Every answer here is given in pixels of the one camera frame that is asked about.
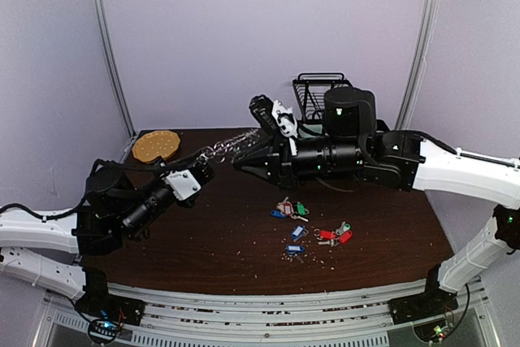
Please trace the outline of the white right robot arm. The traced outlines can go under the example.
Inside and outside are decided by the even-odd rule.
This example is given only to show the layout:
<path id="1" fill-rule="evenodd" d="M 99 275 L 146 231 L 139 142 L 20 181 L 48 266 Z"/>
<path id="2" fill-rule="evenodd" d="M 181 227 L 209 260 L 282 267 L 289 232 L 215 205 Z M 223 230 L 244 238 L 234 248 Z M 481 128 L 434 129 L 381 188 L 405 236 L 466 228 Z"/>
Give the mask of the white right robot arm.
<path id="1" fill-rule="evenodd" d="M 448 294 L 519 248 L 519 161 L 454 149 L 430 135 L 387 129 L 375 116 L 372 92 L 347 87 L 323 96 L 322 130 L 305 130 L 280 102 L 259 95 L 249 104 L 265 132 L 258 145 L 240 152 L 235 169 L 282 189 L 301 180 L 355 175 L 401 191 L 442 191 L 495 203 L 479 234 L 428 276 L 418 295 L 420 313 L 434 315 Z"/>

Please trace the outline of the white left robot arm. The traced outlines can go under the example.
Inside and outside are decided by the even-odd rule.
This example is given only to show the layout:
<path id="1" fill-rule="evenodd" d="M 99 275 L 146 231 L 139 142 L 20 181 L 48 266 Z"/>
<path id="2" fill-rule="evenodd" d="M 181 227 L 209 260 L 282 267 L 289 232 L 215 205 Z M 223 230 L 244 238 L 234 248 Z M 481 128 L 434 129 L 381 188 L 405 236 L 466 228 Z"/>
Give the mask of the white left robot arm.
<path id="1" fill-rule="evenodd" d="M 98 317 L 108 318 L 117 301 L 108 292 L 103 272 L 67 267 L 35 251 L 110 254 L 126 239 L 147 237 L 150 225 L 171 205 L 193 206 L 214 175 L 204 158 L 158 160 L 147 167 L 98 159 L 77 206 L 63 211 L 34 211 L 19 203 L 2 207 L 1 270 L 85 303 Z"/>

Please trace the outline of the metal disc with key rings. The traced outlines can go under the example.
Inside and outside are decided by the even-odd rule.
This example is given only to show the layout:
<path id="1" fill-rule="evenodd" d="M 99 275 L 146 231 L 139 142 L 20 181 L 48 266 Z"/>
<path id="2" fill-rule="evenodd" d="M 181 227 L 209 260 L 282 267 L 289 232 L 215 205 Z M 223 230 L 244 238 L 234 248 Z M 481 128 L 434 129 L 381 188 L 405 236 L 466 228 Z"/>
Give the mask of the metal disc with key rings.
<path id="1" fill-rule="evenodd" d="M 260 131 L 251 128 L 234 137 L 217 141 L 213 145 L 205 146 L 197 153 L 197 160 L 201 162 L 223 163 L 227 159 L 254 146 L 260 139 Z"/>

